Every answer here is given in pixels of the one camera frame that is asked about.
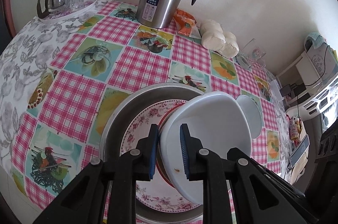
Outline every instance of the stainless steel bowl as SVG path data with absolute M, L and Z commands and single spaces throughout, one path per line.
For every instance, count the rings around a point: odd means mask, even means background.
M 122 138 L 129 124 L 148 106 L 170 99 L 188 101 L 203 94 L 199 89 L 177 83 L 154 84 L 134 92 L 114 110 L 107 121 L 100 141 L 100 158 L 109 161 L 120 156 Z M 202 219 L 202 215 L 202 205 L 187 212 L 166 213 L 154 210 L 136 200 L 136 216 L 146 223 L 188 223 Z

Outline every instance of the floral plate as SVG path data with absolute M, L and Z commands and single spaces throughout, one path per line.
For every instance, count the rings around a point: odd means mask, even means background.
M 136 148 L 138 140 L 148 136 L 151 124 L 159 124 L 168 111 L 185 102 L 184 100 L 158 102 L 138 114 L 123 136 L 120 155 Z M 168 213 L 185 212 L 199 206 L 183 198 L 175 188 L 170 186 L 162 178 L 157 167 L 150 182 L 136 183 L 136 198 L 150 208 Z

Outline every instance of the silver screw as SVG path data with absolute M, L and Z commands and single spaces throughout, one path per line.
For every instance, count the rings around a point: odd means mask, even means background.
M 202 148 L 198 152 L 201 155 L 208 155 L 209 154 L 209 151 L 206 148 Z
M 92 157 L 92 159 L 90 159 L 90 163 L 94 166 L 100 164 L 100 162 L 101 162 L 100 158 L 95 157 L 95 156 Z
M 137 156 L 137 155 L 139 155 L 140 153 L 141 153 L 140 150 L 138 150 L 138 149 L 136 149 L 136 148 L 130 151 L 130 154 L 131 154 L 131 155 L 134 155 L 134 156 Z
M 248 160 L 246 160 L 245 158 L 238 159 L 238 164 L 242 166 L 246 166 L 248 163 L 249 163 Z

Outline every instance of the floral tablecloth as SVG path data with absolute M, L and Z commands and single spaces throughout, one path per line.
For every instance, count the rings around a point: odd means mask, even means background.
M 162 30 L 145 27 L 135 19 L 136 9 L 98 0 L 63 22 L 35 17 L 0 56 L 1 165 L 19 190 L 45 208 L 98 156 L 103 128 L 118 104 L 162 82 L 254 99 L 263 129 L 252 140 L 252 158 L 284 175 L 288 129 L 283 105 L 269 91 L 273 75 L 245 70 L 200 40 L 176 35 L 174 21 Z

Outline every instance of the product label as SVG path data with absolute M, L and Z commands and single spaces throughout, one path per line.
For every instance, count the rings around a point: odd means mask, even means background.
M 142 18 L 152 22 L 159 0 L 147 0 Z

